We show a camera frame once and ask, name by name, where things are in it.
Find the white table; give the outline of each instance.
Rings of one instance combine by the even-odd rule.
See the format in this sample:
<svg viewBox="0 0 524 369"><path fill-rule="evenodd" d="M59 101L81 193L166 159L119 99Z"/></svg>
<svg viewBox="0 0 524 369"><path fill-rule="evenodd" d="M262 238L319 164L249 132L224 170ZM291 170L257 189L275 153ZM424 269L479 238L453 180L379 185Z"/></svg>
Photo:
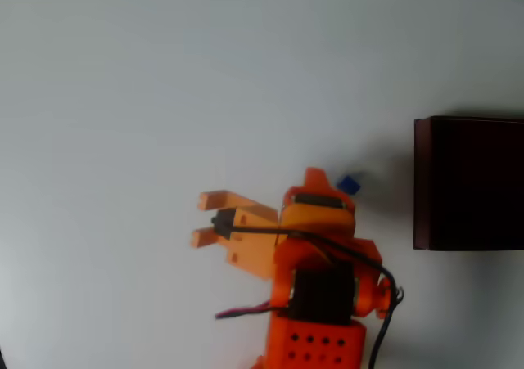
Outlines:
<svg viewBox="0 0 524 369"><path fill-rule="evenodd" d="M269 286L190 249L197 196L278 207L308 165L367 174L357 232L406 291L377 368L520 367L522 254L414 251L411 199L414 119L523 106L523 19L524 0L0 0L8 368L249 367L267 317L213 313Z"/></svg>

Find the orange robotic arm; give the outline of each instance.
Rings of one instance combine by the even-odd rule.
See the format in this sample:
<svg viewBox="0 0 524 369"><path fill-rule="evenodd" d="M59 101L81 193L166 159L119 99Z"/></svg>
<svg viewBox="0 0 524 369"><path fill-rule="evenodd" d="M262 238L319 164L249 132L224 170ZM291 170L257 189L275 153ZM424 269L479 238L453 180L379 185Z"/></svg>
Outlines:
<svg viewBox="0 0 524 369"><path fill-rule="evenodd" d="M228 262L273 280L269 302L217 318L272 311L265 355L254 369L358 369L366 329L354 317L373 310L384 318L369 367L391 315L402 300L372 241L354 238L355 205L333 189L321 169L309 168L302 187L275 209L227 191L201 195L200 208L217 209L213 227L196 230L192 244L219 243ZM379 281L381 274L386 278Z"/></svg>

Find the cable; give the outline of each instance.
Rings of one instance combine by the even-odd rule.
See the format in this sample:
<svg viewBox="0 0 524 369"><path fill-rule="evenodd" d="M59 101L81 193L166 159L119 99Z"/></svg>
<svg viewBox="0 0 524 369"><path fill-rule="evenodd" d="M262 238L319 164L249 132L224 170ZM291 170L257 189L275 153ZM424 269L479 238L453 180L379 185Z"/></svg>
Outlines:
<svg viewBox="0 0 524 369"><path fill-rule="evenodd" d="M218 224L219 221L216 218L213 218L211 219L211 222L216 226L216 224ZM333 249L338 250L344 254L348 254L349 256L358 259L361 263L364 263L371 268L375 268L381 274L383 274L384 277L386 277L389 280L391 291L394 292L394 294L391 295L390 307L387 309L387 315L384 318L384 321L382 322L382 326L377 334L377 338L375 339L375 343L373 344L373 349L371 350L371 355L369 357L368 369L374 369L375 362L377 361L378 350L380 349L382 341L384 340L384 336L386 336L387 328L389 327L391 318L393 317L393 312L395 311L397 305L404 299L404 289L402 289L401 287L397 289L395 278L393 277L393 274L391 272L389 272L384 266L382 266L382 264L373 259L370 259L365 254L362 254L357 250L352 250L342 244L339 244L338 242L329 240L325 236L321 236L314 232L303 232L301 230L271 227L221 227L227 228L230 232L245 232L248 234L283 234L298 237L306 241L317 241L324 244L325 246L331 246Z"/></svg>
<svg viewBox="0 0 524 369"><path fill-rule="evenodd" d="M275 310L283 310L283 309L286 309L286 308L269 306L269 301L266 301L263 304L254 306L252 308L234 308L234 309L229 309L229 310L226 310L220 313L216 313L215 319L222 320L223 318L240 317L246 314L260 314L260 313L266 313L266 312L271 312Z"/></svg>
<svg viewBox="0 0 524 369"><path fill-rule="evenodd" d="M333 258L333 256L331 256L331 254L329 252L327 252L326 250L324 250L320 246L316 245L312 241L306 241L306 242L314 247L314 249L318 252L318 254L320 254L320 257L322 257L322 259L326 263L328 263L329 265L335 265L336 260Z"/></svg>

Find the black cable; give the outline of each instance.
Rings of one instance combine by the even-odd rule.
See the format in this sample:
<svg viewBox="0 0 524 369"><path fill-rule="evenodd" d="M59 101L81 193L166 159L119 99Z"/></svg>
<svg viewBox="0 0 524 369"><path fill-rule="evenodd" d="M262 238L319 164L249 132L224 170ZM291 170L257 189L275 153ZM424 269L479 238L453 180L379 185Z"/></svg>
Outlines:
<svg viewBox="0 0 524 369"><path fill-rule="evenodd" d="M215 218L211 219L211 222L215 225L218 220ZM360 253L357 250L352 250L342 244L339 244L338 242L329 240L328 238L321 236L319 234L316 234L314 232L303 232L301 230L293 230L293 229L286 229L286 228L267 228L267 227L237 227L237 226L227 226L227 228L230 232L245 232L248 234L283 234L288 236L294 236L301 239L305 239L307 241L317 241L321 242L322 244L325 244L326 246L331 246L335 250L339 250L342 253L348 254L351 257L354 257L355 259L358 259L361 263L364 263L368 265L371 268L375 268L380 273L382 273L390 282L390 288L391 288L391 302L390 307L387 309L387 315L384 318L384 321L382 322L382 326L380 328L380 331L377 334L377 338L375 339L375 343L373 344L373 349L371 350L371 355L369 357L369 364L368 369L374 369L375 362L377 361L378 356L378 350L380 349L380 346L382 344L382 341L384 340L384 336L386 336L387 328L390 325L391 318L393 317L393 312L395 311L395 308L397 307L400 302L402 302L402 299L404 299L404 289L396 287L396 281L393 277L393 274L389 272L382 264L379 262L370 259L365 254Z"/></svg>

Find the dark brown box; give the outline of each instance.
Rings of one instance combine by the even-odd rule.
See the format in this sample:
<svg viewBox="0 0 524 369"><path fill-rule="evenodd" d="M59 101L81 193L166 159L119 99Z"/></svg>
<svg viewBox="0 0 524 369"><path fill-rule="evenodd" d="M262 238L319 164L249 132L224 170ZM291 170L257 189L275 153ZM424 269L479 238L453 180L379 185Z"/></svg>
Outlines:
<svg viewBox="0 0 524 369"><path fill-rule="evenodd" d="M415 249L524 249L524 120L416 120L414 185Z"/></svg>

